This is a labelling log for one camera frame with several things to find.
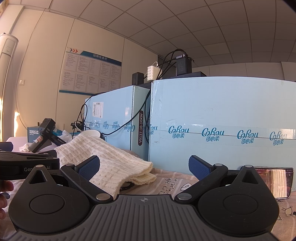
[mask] cream knitted fabric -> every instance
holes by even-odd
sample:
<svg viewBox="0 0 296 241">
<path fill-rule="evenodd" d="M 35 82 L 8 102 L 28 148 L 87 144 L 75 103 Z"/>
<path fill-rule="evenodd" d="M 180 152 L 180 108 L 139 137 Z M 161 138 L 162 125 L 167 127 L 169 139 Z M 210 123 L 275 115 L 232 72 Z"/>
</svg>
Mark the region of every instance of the cream knitted fabric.
<svg viewBox="0 0 296 241">
<path fill-rule="evenodd" d="M 124 182 L 142 185 L 156 179 L 156 176 L 150 173 L 152 162 L 120 150 L 99 137 L 78 135 L 55 150 L 60 159 L 60 166 L 67 163 L 77 165 L 92 155 L 97 155 L 100 158 L 100 170 L 90 182 L 114 198 L 119 194 L 119 189 Z"/>
</svg>

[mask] white cylindrical air conditioner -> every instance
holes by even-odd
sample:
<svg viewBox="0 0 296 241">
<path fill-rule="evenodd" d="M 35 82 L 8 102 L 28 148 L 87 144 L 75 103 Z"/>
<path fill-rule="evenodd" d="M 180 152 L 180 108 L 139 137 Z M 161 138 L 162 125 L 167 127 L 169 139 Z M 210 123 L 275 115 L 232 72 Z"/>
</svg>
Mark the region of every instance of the white cylindrical air conditioner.
<svg viewBox="0 0 296 241">
<path fill-rule="evenodd" d="M 13 82 L 8 79 L 9 68 L 18 39 L 10 34 L 0 34 L 0 141 L 13 136 Z"/>
</svg>

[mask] triangular cutout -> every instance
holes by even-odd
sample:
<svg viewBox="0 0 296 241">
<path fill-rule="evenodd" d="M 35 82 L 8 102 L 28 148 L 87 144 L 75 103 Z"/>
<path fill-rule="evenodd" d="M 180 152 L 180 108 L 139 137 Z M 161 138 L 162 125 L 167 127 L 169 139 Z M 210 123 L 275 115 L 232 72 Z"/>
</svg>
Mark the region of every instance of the triangular cutout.
<svg viewBox="0 0 296 241">
<path fill-rule="evenodd" d="M 253 173 L 251 171 L 247 171 L 244 178 L 242 179 L 243 183 L 252 183 L 252 184 L 258 184 L 256 178 L 254 177 Z"/>
<path fill-rule="evenodd" d="M 46 182 L 45 176 L 42 171 L 36 171 L 34 177 L 31 179 L 30 184 Z"/>
</svg>

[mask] finger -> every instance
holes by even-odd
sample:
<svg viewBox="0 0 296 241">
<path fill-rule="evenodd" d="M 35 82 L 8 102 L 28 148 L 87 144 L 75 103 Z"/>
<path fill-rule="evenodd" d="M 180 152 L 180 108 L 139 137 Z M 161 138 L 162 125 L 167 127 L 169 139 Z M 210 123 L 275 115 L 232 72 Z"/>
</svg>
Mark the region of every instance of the finger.
<svg viewBox="0 0 296 241">
<path fill-rule="evenodd" d="M 0 208 L 0 219 L 5 219 L 5 217 L 6 217 L 5 211 L 2 208 Z"/>
<path fill-rule="evenodd" d="M 5 208 L 7 206 L 7 200 L 3 194 L 0 194 L 0 208 Z"/>
<path fill-rule="evenodd" d="M 13 191 L 13 183 L 11 181 L 2 181 L 1 192 Z"/>
</svg>

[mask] crosshair logo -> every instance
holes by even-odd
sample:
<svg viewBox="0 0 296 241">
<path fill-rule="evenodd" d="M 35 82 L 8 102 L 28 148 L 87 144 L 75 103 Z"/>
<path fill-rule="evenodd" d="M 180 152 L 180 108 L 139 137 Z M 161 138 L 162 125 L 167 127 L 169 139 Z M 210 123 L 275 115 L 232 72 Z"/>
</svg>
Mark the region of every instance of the crosshair logo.
<svg viewBox="0 0 296 241">
<path fill-rule="evenodd" d="M 141 198 L 140 200 L 141 200 L 142 202 L 147 202 L 147 201 L 149 201 L 149 199 L 146 198 L 146 197 L 143 197 L 143 198 Z"/>
</svg>

